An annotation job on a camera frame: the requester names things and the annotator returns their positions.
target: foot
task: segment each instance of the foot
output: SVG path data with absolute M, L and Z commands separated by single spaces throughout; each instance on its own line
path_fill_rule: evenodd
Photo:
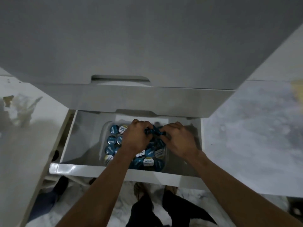
M 165 186 L 164 190 L 168 190 L 168 191 L 172 192 L 174 195 L 176 195 L 178 187 L 176 187 L 176 186 Z
M 139 201 L 143 195 L 147 194 L 147 190 L 143 183 L 136 182 L 134 185 L 134 195 L 136 196 L 137 200 Z

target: person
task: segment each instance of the person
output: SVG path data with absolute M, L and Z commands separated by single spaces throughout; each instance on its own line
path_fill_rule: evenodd
M 122 147 L 89 190 L 59 221 L 56 227 L 106 226 L 119 195 L 125 174 L 135 155 L 147 146 L 153 128 L 150 122 L 135 119 L 123 134 Z M 174 154 L 183 158 L 198 172 L 222 208 L 237 227 L 303 226 L 293 216 L 279 209 L 261 195 L 229 175 L 198 150 L 193 135 L 179 122 L 165 125 L 160 131 L 171 136 L 161 139 Z M 134 188 L 138 202 L 131 209 L 130 226 L 163 226 L 152 213 L 152 203 L 142 185 Z M 202 209 L 184 203 L 171 187 L 166 187 L 162 205 L 172 218 L 172 226 L 188 226 L 190 215 L 213 219 Z

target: white countertop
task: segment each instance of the white countertop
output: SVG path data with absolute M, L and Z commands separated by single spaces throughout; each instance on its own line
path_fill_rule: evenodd
M 9 124 L 2 97 L 40 99 L 24 127 Z M 23 225 L 48 171 L 68 108 L 29 83 L 0 76 L 0 226 Z

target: excelso label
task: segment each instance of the excelso label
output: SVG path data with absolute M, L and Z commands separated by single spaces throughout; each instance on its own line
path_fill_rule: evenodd
M 164 149 L 157 150 L 154 152 L 154 155 L 158 159 L 163 159 L 165 157 L 165 150 Z
M 143 166 L 153 166 L 154 160 L 150 157 L 147 157 L 143 160 Z
M 136 157 L 140 157 L 140 156 L 142 156 L 142 155 L 145 155 L 145 150 L 143 150 L 142 152 L 136 154 Z

